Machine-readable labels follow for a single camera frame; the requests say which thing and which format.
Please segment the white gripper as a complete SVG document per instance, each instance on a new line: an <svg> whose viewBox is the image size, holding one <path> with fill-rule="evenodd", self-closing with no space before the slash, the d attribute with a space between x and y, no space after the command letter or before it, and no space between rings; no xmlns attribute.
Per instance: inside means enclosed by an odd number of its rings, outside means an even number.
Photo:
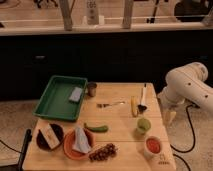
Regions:
<svg viewBox="0 0 213 171"><path fill-rule="evenodd" d="M175 107L183 104L185 98L174 91L172 88L164 88L157 94L161 112L164 116L164 125L168 126L176 117L176 112L172 111Z"/></svg>

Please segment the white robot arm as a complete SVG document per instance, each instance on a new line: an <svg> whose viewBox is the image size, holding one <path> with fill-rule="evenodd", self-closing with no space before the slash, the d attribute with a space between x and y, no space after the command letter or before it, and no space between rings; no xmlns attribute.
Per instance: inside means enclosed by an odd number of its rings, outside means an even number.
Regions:
<svg viewBox="0 0 213 171"><path fill-rule="evenodd" d="M189 100L209 114L213 114L213 87L205 83L207 67L192 62L170 70L165 77L166 86L157 95L165 126L176 116L175 108Z"/></svg>

